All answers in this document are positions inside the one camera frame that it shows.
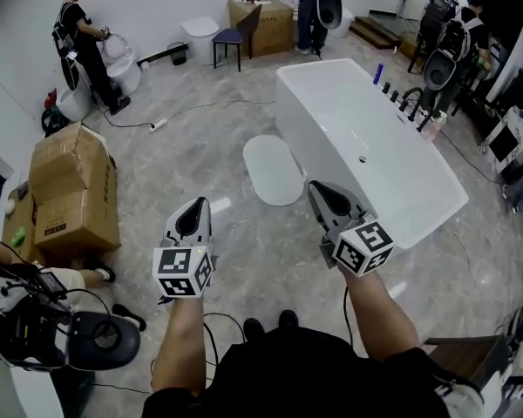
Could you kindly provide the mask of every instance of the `toilet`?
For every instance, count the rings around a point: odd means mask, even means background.
[[[355,17],[352,15],[352,12],[343,7],[343,19],[341,20],[341,24],[334,30],[329,30],[329,35],[335,38],[347,37],[349,35],[350,24],[352,24],[354,19]]]
[[[219,25],[211,17],[200,17],[184,22],[181,27],[190,41],[192,56],[201,64],[213,65],[212,40],[219,32]]]
[[[125,38],[112,33],[105,40],[103,60],[106,74],[120,86],[124,96],[131,95],[138,89],[141,70],[136,64],[136,53]]]
[[[70,90],[67,86],[60,90],[56,99],[56,106],[72,122],[84,119],[91,108],[91,95],[83,79],[79,79],[75,91]]]

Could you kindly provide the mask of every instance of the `marble floor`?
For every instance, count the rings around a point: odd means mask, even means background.
[[[377,51],[354,35],[329,39],[323,58],[340,57],[353,58],[371,74],[384,63],[384,78],[399,90],[421,84],[419,75],[406,73],[403,57]],[[236,99],[271,102],[276,70],[309,60],[317,58],[291,51],[243,61],[239,73],[234,60],[214,70],[193,60],[174,67],[169,58],[161,59],[152,64],[151,87],[144,82],[132,95],[132,104],[112,121],[157,122],[194,105]],[[155,134],[147,127],[113,128],[97,112],[85,122],[106,137],[118,164],[122,247],[107,256],[118,279],[105,297],[128,305],[147,320],[135,361],[97,373],[98,382],[150,389],[151,362],[170,311],[157,306],[159,291],[150,275],[152,248],[167,217],[200,195],[212,202],[230,202],[229,208],[213,216],[220,258],[213,286],[206,291],[206,312],[232,314],[240,322],[254,316],[270,329],[281,310],[292,308],[304,326],[348,339],[342,311],[344,282],[320,256],[322,231],[306,193],[292,206],[264,204],[254,193],[242,159],[242,147],[249,139],[277,134],[273,105],[233,103],[194,109],[171,118]],[[445,132],[490,175],[465,115],[450,118]],[[470,201],[452,222],[379,272],[423,340],[493,334],[509,313],[523,305],[523,217],[509,212],[499,186],[470,167],[445,138],[439,136],[436,146]],[[240,342],[239,330],[230,320],[209,317],[207,324],[220,355]],[[212,361],[208,340],[206,348]],[[363,352],[358,336],[357,351]],[[210,366],[208,373],[213,377]],[[145,398],[97,387],[85,416],[140,416]]]

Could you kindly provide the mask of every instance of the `shoe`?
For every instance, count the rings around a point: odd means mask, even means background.
[[[306,50],[301,50],[297,46],[295,47],[295,50],[297,50],[299,53],[303,54],[304,56],[310,54],[310,48],[307,48]]]
[[[114,305],[112,305],[112,314],[116,314],[117,316],[121,316],[121,317],[129,317],[130,319],[134,319],[139,323],[138,330],[146,331],[146,328],[147,328],[146,321],[142,317],[139,317],[137,314],[132,313],[124,305],[120,305],[119,303],[115,303]]]
[[[279,316],[279,328],[298,327],[298,316],[293,310],[285,310]]]
[[[119,104],[116,107],[111,108],[111,116],[114,116],[123,111],[131,102],[132,100],[128,96],[120,99]]]
[[[113,283],[116,280],[116,274],[114,271],[101,262],[98,259],[85,259],[84,260],[84,269],[97,270],[98,268],[103,269],[108,272],[108,280],[105,280],[106,283]]]
[[[244,336],[248,342],[260,339],[265,334],[263,325],[254,318],[246,319],[244,322]]]

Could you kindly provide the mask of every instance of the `man in black shirt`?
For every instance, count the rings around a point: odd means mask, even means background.
[[[302,54],[310,54],[310,47],[320,50],[325,44],[328,31],[323,28],[317,15],[317,0],[300,0],[298,5],[298,46]]]
[[[483,7],[481,0],[467,0],[468,6],[461,8],[461,20],[467,24],[475,18],[478,18],[482,14]],[[456,8],[451,7],[447,15],[445,16],[445,22],[449,22],[456,15]],[[463,77],[474,66],[473,63],[474,50],[479,50],[479,60],[476,65],[490,70],[490,58],[489,44],[488,44],[488,30],[480,23],[477,26],[469,30],[471,34],[471,50],[466,57],[463,57],[457,64],[455,73],[453,74],[450,81],[445,85],[441,91],[434,91],[430,88],[425,88],[424,95],[422,97],[422,106],[425,110],[431,110],[434,106],[438,94],[441,92],[438,104],[435,106],[434,111],[436,116],[440,111],[447,114],[452,100],[458,95],[463,86]]]
[[[203,299],[178,299],[154,364],[155,393],[146,400],[143,417],[284,411],[295,416],[442,418],[450,416],[445,390],[457,384],[477,395],[418,348],[415,327],[377,273],[359,279],[345,267],[339,269],[369,359],[358,357],[344,340],[299,327],[288,310],[269,333],[257,320],[246,320],[248,342],[228,350],[205,389]]]
[[[103,58],[97,48],[97,41],[105,39],[102,30],[93,28],[91,20],[78,5],[79,0],[65,0],[60,11],[60,23],[66,28],[78,52],[76,60],[85,68],[95,90],[103,102],[111,109],[111,115],[117,114],[130,104],[130,98],[118,100],[111,87],[111,80],[106,74]]]

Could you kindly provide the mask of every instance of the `freestanding bathtub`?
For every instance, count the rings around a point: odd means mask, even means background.
[[[352,191],[401,249],[469,200],[436,147],[353,60],[279,69],[276,123],[308,178]]]

